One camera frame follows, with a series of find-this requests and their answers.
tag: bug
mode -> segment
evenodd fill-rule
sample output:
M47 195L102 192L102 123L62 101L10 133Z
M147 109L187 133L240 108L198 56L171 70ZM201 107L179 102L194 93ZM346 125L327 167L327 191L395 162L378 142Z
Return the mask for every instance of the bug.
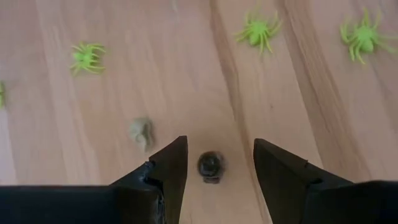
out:
M376 17L375 23L372 25L369 20L369 13L366 8L363 9L364 17L361 24L355 24L352 32L348 31L348 23L345 22L340 26L340 34L343 42L349 45L349 54L351 60L355 61L357 58L362 64L365 64L362 59L361 52L373 53L375 46L381 47L390 53L394 53L396 50L389 47L383 42L386 39L396 39L396 37L389 37L379 34L377 28L380 24L381 13L379 12Z
M276 35L282 22L278 19L278 13L275 13L275 18L272 23L258 19L258 15L253 16L250 12L246 14L245 25L243 31L236 34L238 38L236 41L240 42L247 39L251 46L260 45L260 55L264 51L264 45L267 46L269 52L272 49L269 45L269 39Z
M76 76L82 69L95 74L99 74L105 69L105 67L97 66L100 63L100 56L95 52L106 52L101 44L83 44L80 42L79 46L72 46L72 48L76 50L73 53L73 58L76 62L70 67L73 69L73 76Z

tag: gray object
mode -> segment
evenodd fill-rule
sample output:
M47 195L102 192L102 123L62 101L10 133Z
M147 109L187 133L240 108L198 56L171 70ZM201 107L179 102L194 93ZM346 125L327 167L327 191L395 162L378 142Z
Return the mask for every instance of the gray object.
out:
M136 118L130 125L130 138L146 151L153 145L152 123L148 118Z

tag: toy spider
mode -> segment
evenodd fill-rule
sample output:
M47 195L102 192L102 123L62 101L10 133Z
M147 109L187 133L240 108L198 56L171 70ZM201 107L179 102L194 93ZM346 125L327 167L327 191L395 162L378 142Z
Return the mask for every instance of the toy spider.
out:
M382 39L394 39L396 37L388 37L378 33L377 28L380 23L380 12L377 14L376 22L372 26L369 21L368 10L365 8L363 10L364 18L361 21L361 26L355 24L354 31L349 33L347 31L348 23L345 22L340 26L340 34L344 43L349 45L349 54L352 61L358 58L362 64L365 64L361 57L361 52L372 53L375 46L380 46L388 52L394 53L396 50L383 43Z
M94 53L95 50L105 53L102 45L83 44L80 42L79 46L72 47L77 50L77 52L73 53L73 58L76 60L76 63L70 67L73 69L73 76L76 76L81 69L95 74L99 74L100 71L105 69L105 67L96 66L99 63L98 59L100 56Z
M236 34L237 36L240 36L236 41L239 42L244 39L248 39L250 45L260 45L260 55L262 55L264 51L265 44L268 50L272 53L268 39L278 32L280 25L282 24L281 21L278 20L278 13L275 13L272 25L270 25L268 21L257 19L257 16L253 17L250 12L246 14L245 21L244 30Z

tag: wood grain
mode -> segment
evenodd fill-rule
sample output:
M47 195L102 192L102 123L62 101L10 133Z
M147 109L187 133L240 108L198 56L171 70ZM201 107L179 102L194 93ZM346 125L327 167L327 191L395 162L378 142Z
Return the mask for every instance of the wood grain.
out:
M189 144L180 223L271 223L255 138L353 181L397 179L397 56L353 63L338 32L363 6L398 32L394 0L0 1L0 184L109 184L179 135ZM233 35L256 9L283 20L262 57ZM105 45L102 75L71 76L79 41ZM155 127L149 152L127 132L141 116ZM219 185L196 171L210 150L227 161Z

